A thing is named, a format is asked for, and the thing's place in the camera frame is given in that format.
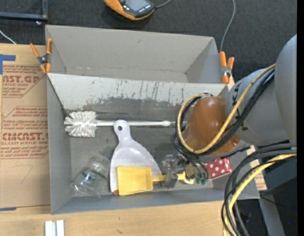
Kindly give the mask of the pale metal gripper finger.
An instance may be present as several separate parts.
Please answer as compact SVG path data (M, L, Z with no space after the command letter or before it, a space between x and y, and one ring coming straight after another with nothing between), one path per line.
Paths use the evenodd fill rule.
M178 175L176 172L168 171L165 175L165 180L162 183L162 187L167 189L174 188L178 181Z
M166 155L165 158L162 160L162 172L177 172L178 164L180 161L180 155Z

